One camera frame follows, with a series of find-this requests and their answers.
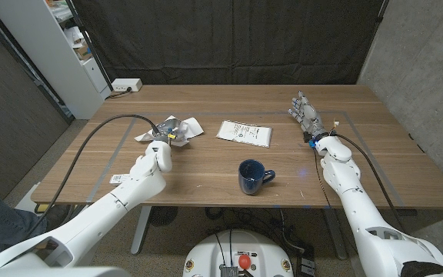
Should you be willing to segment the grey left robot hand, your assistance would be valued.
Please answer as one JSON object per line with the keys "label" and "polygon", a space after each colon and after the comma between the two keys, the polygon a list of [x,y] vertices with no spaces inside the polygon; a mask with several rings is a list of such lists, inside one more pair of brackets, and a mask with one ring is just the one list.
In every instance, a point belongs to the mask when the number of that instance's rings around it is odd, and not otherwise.
{"label": "grey left robot hand", "polygon": [[176,118],[166,119],[156,125],[153,140],[181,147],[188,143],[185,136],[186,130],[187,128],[180,120]]}

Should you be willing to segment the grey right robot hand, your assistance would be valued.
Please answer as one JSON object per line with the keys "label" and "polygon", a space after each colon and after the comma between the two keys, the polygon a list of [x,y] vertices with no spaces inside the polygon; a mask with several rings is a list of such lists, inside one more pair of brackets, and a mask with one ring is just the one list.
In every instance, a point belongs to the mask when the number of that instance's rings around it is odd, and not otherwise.
{"label": "grey right robot hand", "polygon": [[328,136],[321,116],[302,91],[298,92],[297,98],[292,99],[292,108],[288,110],[288,113],[300,124],[305,142],[314,145]]}

